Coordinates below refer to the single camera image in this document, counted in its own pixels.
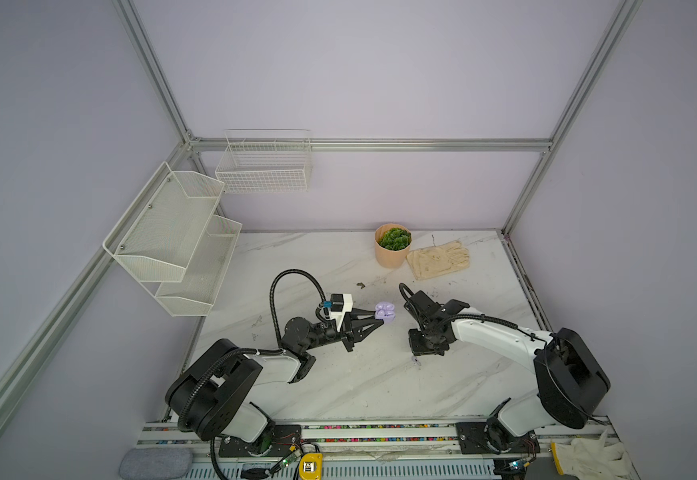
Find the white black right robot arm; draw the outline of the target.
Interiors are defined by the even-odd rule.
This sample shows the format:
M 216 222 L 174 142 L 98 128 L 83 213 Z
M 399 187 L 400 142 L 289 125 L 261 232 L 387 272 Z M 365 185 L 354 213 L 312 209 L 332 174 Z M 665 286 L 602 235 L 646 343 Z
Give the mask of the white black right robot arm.
M 580 430 L 594 420 L 611 382 L 577 332 L 522 327 L 463 301 L 435 302 L 404 283 L 399 292 L 417 324 L 408 332 L 413 355 L 442 356 L 451 344 L 462 342 L 505 357 L 534 375 L 534 386 L 526 394 L 504 400 L 488 416 L 484 435 L 492 449 L 506 451 L 548 425 Z

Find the purple earbud charging case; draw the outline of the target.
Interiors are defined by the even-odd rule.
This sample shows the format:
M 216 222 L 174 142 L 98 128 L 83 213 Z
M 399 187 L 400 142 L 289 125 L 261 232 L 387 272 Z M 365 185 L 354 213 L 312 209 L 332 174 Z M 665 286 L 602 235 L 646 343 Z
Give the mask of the purple earbud charging case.
M 383 324 L 390 324 L 396 316 L 395 306 L 390 302 L 379 302 L 374 309 L 374 318 Z

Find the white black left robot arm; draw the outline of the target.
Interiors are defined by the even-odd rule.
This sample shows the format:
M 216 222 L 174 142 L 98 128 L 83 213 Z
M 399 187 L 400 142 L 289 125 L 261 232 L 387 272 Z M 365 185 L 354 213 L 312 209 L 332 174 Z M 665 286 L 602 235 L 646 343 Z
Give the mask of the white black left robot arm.
M 320 303 L 316 321 L 294 317 L 282 327 L 276 311 L 276 287 L 292 275 L 306 278 L 316 288 Z M 222 435 L 246 443 L 258 441 L 274 428 L 274 422 L 248 401 L 254 387 L 304 380 L 316 364 L 312 350 L 340 344 L 352 352 L 356 344 L 390 324 L 396 314 L 389 302 L 379 302 L 368 310 L 356 307 L 350 294 L 326 295 L 318 280 L 301 269 L 284 270 L 274 277 L 268 302 L 276 348 L 242 348 L 226 338 L 208 347 L 166 392 L 164 401 L 176 414 L 178 430 L 192 432 L 204 441 Z

